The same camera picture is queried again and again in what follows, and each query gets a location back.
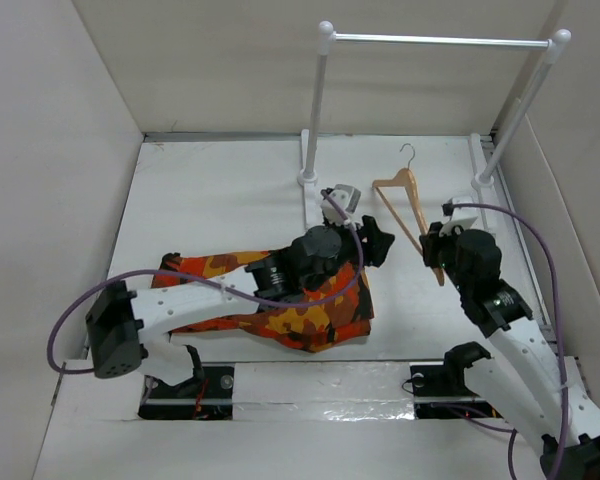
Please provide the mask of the wooden clothes hanger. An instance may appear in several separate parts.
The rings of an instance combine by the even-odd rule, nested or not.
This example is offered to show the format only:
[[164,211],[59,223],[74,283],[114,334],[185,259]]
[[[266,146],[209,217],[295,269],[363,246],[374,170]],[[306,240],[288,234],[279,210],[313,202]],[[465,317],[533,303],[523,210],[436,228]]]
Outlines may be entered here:
[[[429,224],[425,218],[418,182],[412,169],[412,162],[416,158],[416,148],[409,142],[402,144],[399,148],[400,153],[405,153],[407,150],[410,151],[410,154],[406,165],[399,168],[391,178],[374,179],[371,186],[416,252],[422,256],[420,236],[428,232]],[[392,198],[386,194],[389,190],[402,192],[404,201],[396,206]]]

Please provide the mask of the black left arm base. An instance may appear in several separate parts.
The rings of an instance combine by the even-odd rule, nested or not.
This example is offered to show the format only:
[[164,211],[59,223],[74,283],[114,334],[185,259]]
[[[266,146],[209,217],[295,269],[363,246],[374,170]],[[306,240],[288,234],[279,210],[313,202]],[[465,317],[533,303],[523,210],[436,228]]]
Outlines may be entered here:
[[233,419],[234,364],[204,364],[205,380],[179,393],[161,380],[147,382],[138,416],[144,420],[225,421]]

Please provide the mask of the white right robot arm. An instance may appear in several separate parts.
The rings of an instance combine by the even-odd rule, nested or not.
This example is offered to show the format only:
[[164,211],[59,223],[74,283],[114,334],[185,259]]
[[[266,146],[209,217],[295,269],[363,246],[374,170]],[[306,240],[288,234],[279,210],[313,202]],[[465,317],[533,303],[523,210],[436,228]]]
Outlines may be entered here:
[[534,449],[547,478],[600,479],[600,408],[569,379],[528,304],[501,279],[494,237],[468,222],[434,222],[420,243],[425,265],[447,274],[490,344],[447,351],[445,387],[489,402]]

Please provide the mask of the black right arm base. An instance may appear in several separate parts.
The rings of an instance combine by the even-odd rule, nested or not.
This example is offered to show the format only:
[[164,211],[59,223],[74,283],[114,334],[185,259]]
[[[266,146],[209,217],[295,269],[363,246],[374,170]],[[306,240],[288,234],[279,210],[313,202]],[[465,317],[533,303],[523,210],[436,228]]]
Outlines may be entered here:
[[454,385],[442,364],[412,364],[402,389],[413,398],[417,420],[500,419],[500,413],[466,387]]

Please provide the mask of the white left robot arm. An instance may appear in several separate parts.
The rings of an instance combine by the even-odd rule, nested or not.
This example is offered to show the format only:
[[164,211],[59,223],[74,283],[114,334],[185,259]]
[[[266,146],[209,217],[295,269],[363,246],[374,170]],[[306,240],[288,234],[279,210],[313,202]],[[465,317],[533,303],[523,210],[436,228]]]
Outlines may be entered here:
[[308,293],[346,265],[381,266],[394,241],[363,216],[361,223],[314,226],[289,246],[210,279],[177,273],[180,284],[145,290],[111,279],[86,316],[94,374],[139,371],[192,396],[202,387],[200,359],[194,347],[172,344],[170,332],[218,317],[320,306]]

